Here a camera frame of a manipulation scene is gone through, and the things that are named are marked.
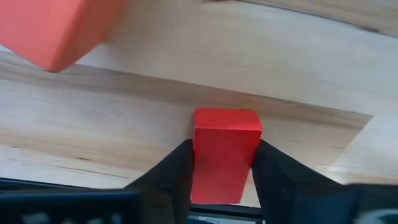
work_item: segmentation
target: orange cube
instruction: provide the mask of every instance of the orange cube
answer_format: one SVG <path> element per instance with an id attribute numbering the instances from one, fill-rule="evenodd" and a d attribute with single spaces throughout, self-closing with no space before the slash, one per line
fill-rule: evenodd
<path id="1" fill-rule="evenodd" d="M 124 0 L 0 0 L 0 44 L 50 72 L 96 47 Z"/>

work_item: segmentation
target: wood grain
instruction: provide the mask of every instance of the wood grain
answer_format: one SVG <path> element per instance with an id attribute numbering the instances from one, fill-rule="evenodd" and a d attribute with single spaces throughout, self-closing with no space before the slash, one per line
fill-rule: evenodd
<path id="1" fill-rule="evenodd" d="M 346 22 L 361 29 L 398 36 L 395 0 L 242 0 Z"/>
<path id="2" fill-rule="evenodd" d="M 0 54 L 0 105 L 1 164 L 12 168 L 1 176 L 100 188 L 123 187 L 191 138 L 198 107 L 256 110 L 263 138 L 310 167 L 331 165 L 371 119 L 82 65 L 51 74 L 9 53 Z M 51 178 L 60 173 L 68 178 Z M 244 195 L 258 206 L 252 180 Z"/>
<path id="3" fill-rule="evenodd" d="M 269 127 L 266 140 L 344 183 L 397 183 L 397 58 L 395 38 L 283 9 L 244 2 L 132 0 L 107 43 L 79 63 L 210 86 L 214 92 L 197 104 L 188 97 L 165 101 L 138 94 L 149 90 L 148 84 L 129 81 L 132 75 L 109 71 L 50 75 L 2 55 L 0 101 L 7 109 L 0 114 L 5 136 L 1 142 L 8 149 L 21 145 L 29 152 L 51 155 L 72 167 L 81 162 L 76 157 L 91 159 L 84 162 L 85 169 L 99 172 L 96 166 L 101 165 L 100 171 L 127 177 L 119 181 L 112 177 L 123 186 L 187 137 L 192 111 L 209 105 L 207 99 L 219 98 L 223 106 L 234 107 L 257 102 L 252 97 L 269 96 L 270 102 L 274 98 L 299 102 L 304 109 L 279 119 L 277 114 L 292 105 L 265 112 L 261 117 Z M 239 94 L 228 97 L 222 90 L 249 95 L 242 100 Z M 249 105 L 261 110 L 257 104 Z M 316 106 L 311 116 L 306 116 L 307 105 Z M 355 113 L 328 116 L 328 108 Z M 354 138 L 363 122 L 358 114 L 373 118 Z M 350 125 L 342 125 L 345 119 Z M 299 153 L 302 150 L 319 154 Z M 43 168 L 39 169 L 43 174 L 32 174 L 29 168 L 33 171 L 39 165 L 25 166 L 32 163 L 28 158 L 17 154 L 11 159 L 26 161 L 15 165 L 20 172 L 0 169 L 1 175 L 58 182 L 65 174 L 69 178 L 64 181 L 75 185 L 107 186 L 107 175 L 95 174 L 92 183 L 74 182 L 77 170 Z M 53 162 L 42 158 L 42 164 Z M 2 165 L 12 164 L 11 159 Z M 84 172 L 79 178 L 91 175 Z M 253 193 L 245 191 L 243 204 L 256 204 Z"/>
<path id="4" fill-rule="evenodd" d="M 396 179 L 398 40 L 245 2 L 130 1 L 79 63 L 373 115 L 334 169 Z"/>

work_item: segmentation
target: wooden block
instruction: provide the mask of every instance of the wooden block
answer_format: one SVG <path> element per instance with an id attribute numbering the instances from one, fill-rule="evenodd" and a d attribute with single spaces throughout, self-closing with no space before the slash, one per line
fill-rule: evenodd
<path id="1" fill-rule="evenodd" d="M 251 110 L 196 110 L 192 203 L 241 201 L 261 133 Z"/>
<path id="2" fill-rule="evenodd" d="M 103 39 L 124 0 L 0 1 L 0 44 L 50 72 Z"/>

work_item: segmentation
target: red wooden block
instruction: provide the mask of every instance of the red wooden block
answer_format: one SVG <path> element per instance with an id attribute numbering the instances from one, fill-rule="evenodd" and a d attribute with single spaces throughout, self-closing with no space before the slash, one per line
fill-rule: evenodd
<path id="1" fill-rule="evenodd" d="M 103 41 L 126 0 L 0 0 L 0 44 L 50 72 Z"/>
<path id="2" fill-rule="evenodd" d="M 251 110 L 195 112 L 192 203 L 239 203 L 262 127 Z"/>

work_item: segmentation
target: light wood surface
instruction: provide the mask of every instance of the light wood surface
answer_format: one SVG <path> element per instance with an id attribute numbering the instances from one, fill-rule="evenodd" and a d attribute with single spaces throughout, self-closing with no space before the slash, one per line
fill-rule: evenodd
<path id="1" fill-rule="evenodd" d="M 88 67 L 48 74 L 1 54 L 1 165 L 15 169 L 0 175 L 123 186 L 189 136 L 195 107 L 213 105 L 263 111 L 264 139 L 332 179 L 398 183 L 397 59 L 393 37 L 283 9 L 129 1 L 107 43 L 79 63 L 152 81 Z M 176 88 L 157 78 L 215 89 L 145 92 Z M 267 111 L 274 100 L 261 96 L 287 101 Z M 299 109 L 285 114 L 292 102 Z M 258 205 L 251 180 L 242 203 Z"/>
<path id="2" fill-rule="evenodd" d="M 397 59 L 396 38 L 328 19 L 152 0 L 129 2 L 79 63 L 373 115 L 331 169 L 396 179 Z"/>
<path id="3" fill-rule="evenodd" d="M 0 176 L 96 188 L 124 187 L 191 138 L 199 107 L 256 110 L 264 139 L 349 182 L 328 168 L 372 118 L 82 65 L 51 74 L 9 53 L 0 54 L 0 105 Z M 241 205 L 258 206 L 251 178 Z"/>
<path id="4" fill-rule="evenodd" d="M 242 0 L 281 7 L 337 21 L 370 32 L 398 36 L 398 2 L 395 0 Z"/>

